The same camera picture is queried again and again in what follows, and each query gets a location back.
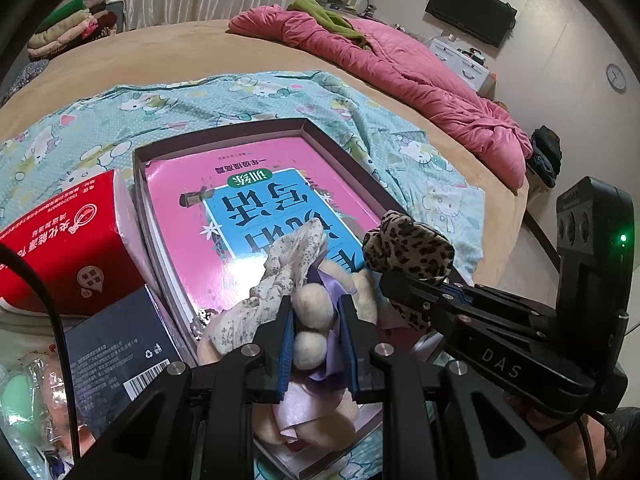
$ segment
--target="pink comforter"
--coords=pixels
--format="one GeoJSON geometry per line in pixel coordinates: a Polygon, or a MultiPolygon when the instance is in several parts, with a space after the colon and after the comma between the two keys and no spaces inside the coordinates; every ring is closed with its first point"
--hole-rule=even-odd
{"type": "Polygon", "coordinates": [[[527,135],[508,112],[478,97],[419,41],[382,23],[350,18],[373,52],[322,28],[306,12],[256,7],[229,22],[236,34],[277,40],[331,61],[417,109],[480,159],[509,188],[522,186],[527,135]]]}

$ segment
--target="metal bolt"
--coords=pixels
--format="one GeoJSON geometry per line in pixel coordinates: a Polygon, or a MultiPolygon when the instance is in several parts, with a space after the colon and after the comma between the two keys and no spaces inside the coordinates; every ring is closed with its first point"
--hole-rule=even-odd
{"type": "Polygon", "coordinates": [[[186,369],[187,365],[182,361],[174,361],[168,365],[166,371],[169,372],[170,375],[182,375],[186,369]]]}
{"type": "Polygon", "coordinates": [[[242,347],[242,355],[255,357],[260,353],[260,347],[256,343],[248,343],[242,347]]]}
{"type": "Polygon", "coordinates": [[[452,361],[448,366],[451,373],[456,375],[464,375],[469,371],[469,367],[464,361],[452,361]]]}
{"type": "Polygon", "coordinates": [[[394,352],[394,348],[393,345],[390,345],[389,343],[378,343],[375,346],[374,351],[378,355],[389,357],[394,352]]]}

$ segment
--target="green blanket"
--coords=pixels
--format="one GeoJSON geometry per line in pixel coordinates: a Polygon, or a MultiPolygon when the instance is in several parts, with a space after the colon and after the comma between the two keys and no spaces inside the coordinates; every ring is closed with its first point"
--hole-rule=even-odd
{"type": "Polygon", "coordinates": [[[49,27],[53,27],[57,22],[61,22],[65,18],[71,16],[78,10],[86,9],[84,6],[84,0],[71,0],[69,3],[63,5],[59,9],[54,10],[38,27],[36,34],[44,32],[49,27]]]}
{"type": "Polygon", "coordinates": [[[358,46],[364,47],[367,44],[365,38],[360,32],[351,27],[351,23],[345,20],[340,14],[330,10],[323,9],[315,0],[294,0],[287,10],[301,10],[306,12],[318,22],[318,25],[334,34],[340,34],[356,43],[358,46]]]}

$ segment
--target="leopard print pouch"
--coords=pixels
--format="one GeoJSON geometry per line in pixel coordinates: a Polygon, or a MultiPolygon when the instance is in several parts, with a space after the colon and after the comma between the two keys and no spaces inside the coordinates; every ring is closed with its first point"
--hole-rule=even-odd
{"type": "MultiPolygon", "coordinates": [[[[399,270],[435,285],[449,275],[455,255],[451,243],[436,229],[396,211],[388,211],[380,227],[364,235],[362,253],[371,270],[399,270]]],[[[392,306],[412,328],[430,329],[428,318],[400,304],[392,302],[392,306]]]]}

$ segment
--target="barcode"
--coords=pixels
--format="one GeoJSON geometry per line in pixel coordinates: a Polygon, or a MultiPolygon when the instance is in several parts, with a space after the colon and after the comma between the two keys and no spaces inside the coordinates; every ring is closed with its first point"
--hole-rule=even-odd
{"type": "Polygon", "coordinates": [[[139,394],[142,393],[151,381],[153,381],[162,370],[167,368],[169,365],[169,359],[165,359],[161,363],[158,363],[155,366],[149,368],[149,370],[145,370],[140,375],[136,375],[134,378],[126,381],[123,386],[129,395],[129,399],[134,400],[139,394]]]}

